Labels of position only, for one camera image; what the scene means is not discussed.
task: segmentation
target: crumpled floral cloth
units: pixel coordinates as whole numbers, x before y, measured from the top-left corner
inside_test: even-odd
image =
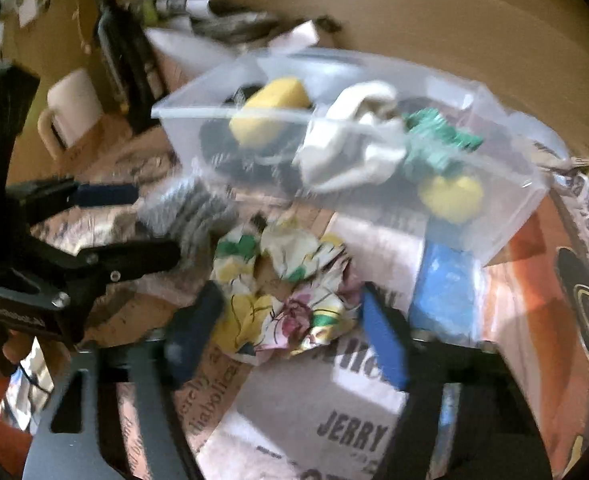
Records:
[[[286,301],[258,294],[260,254],[281,280],[297,284]],[[317,239],[296,219],[279,219],[261,233],[249,224],[233,229],[217,244],[211,279],[226,297],[214,341],[242,362],[258,365],[275,350],[295,355],[328,345],[359,320],[363,283],[343,241],[332,234]]]

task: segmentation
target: black bottle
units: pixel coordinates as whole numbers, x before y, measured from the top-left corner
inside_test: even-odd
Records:
[[[134,133],[140,134],[159,123],[150,117],[150,110],[168,92],[139,22],[116,0],[96,2],[99,17],[95,33],[115,97]]]

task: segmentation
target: clear plastic bin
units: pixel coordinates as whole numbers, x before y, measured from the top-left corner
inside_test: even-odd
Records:
[[[242,86],[263,86],[284,76],[303,82],[315,110],[240,111],[224,105]],[[453,126],[484,139],[474,153],[442,143],[433,145],[459,161],[464,174],[481,182],[483,200],[474,218],[462,224],[437,218],[419,199],[417,182],[405,178],[401,171],[382,184],[334,192],[311,192],[302,184],[299,168],[292,161],[309,124],[337,124],[323,118],[320,111],[327,110],[347,87],[371,80],[395,86],[401,112],[434,107]],[[484,264],[519,230],[547,193],[543,175],[520,151],[515,134],[504,126],[504,108],[484,85],[399,59],[313,48],[295,54],[259,50],[193,80],[159,102],[152,113],[161,119],[184,167],[198,170],[206,178],[270,196],[302,198],[374,224],[425,236],[456,250],[471,251]],[[235,116],[279,124],[281,134],[270,153],[230,145],[228,124]],[[340,123],[358,142],[391,148],[410,142],[409,135],[391,134],[389,129]]]

